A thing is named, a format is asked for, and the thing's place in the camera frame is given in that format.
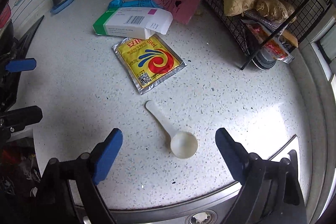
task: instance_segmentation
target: speckled white countertop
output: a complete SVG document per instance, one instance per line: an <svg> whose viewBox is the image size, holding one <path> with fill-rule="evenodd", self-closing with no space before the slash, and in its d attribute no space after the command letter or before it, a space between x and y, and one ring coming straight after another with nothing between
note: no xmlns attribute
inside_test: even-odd
<svg viewBox="0 0 336 224"><path fill-rule="evenodd" d="M173 22L163 40L187 67L144 95L112 51L121 37L94 34L92 24L111 0L75 0L57 15L47 13L27 57L37 68L21 75L15 108L38 105L34 125L39 167L72 160L105 139L113 128L123 146L107 179L98 185L109 208L150 208L199 197L233 179L215 144L225 127L248 152L267 158L294 134L301 152L301 187L309 191L311 148L305 105L288 65L269 71L250 64L226 27L208 9L189 25ZM145 109L155 100L175 128L195 134L197 153L172 155L168 139ZM78 193L74 199L81 204Z"/></svg>

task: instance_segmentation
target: spoon handle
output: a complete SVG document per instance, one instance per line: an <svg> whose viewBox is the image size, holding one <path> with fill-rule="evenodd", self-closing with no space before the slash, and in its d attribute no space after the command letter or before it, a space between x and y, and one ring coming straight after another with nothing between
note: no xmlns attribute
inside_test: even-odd
<svg viewBox="0 0 336 224"><path fill-rule="evenodd" d="M158 109L154 101L148 101L146 103L147 110L153 114L153 116L159 121L162 127L167 131L170 135L170 139L172 140L173 137L176 135L176 130L173 128L172 124L169 120L162 114L162 112Z"/></svg>

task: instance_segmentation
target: pink square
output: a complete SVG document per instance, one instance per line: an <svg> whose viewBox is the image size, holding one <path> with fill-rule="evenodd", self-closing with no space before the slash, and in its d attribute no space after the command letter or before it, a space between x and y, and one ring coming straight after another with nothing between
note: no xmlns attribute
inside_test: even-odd
<svg viewBox="0 0 336 224"><path fill-rule="evenodd" d="M148 15L153 15L155 14L156 11L157 11L156 9L150 9Z"/></svg>

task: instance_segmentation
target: red swirl logo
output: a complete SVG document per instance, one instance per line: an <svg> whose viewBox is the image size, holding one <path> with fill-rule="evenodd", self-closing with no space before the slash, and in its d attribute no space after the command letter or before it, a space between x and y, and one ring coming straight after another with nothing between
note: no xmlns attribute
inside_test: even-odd
<svg viewBox="0 0 336 224"><path fill-rule="evenodd" d="M148 68L152 73L155 74L164 74L169 72L173 65L174 65L174 58L169 52L166 52L162 49L155 49L155 50L145 50L148 52L147 54L139 56L139 59L143 59L139 62L138 67L141 68L148 60ZM167 63L162 67L157 67L156 65L162 65L164 59L160 56L165 54L167 57Z"/></svg>

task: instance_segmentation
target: barcode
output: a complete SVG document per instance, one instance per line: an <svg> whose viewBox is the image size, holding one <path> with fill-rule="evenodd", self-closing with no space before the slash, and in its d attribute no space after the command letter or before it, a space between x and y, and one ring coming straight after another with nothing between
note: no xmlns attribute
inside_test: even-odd
<svg viewBox="0 0 336 224"><path fill-rule="evenodd" d="M139 81L141 82L141 85L146 85L152 81L152 79L149 77L148 73L144 73L138 77Z"/></svg>
<svg viewBox="0 0 336 224"><path fill-rule="evenodd" d="M125 24L139 25L144 18L145 17L142 16L130 16L129 19L127 19L127 21L125 22Z"/></svg>

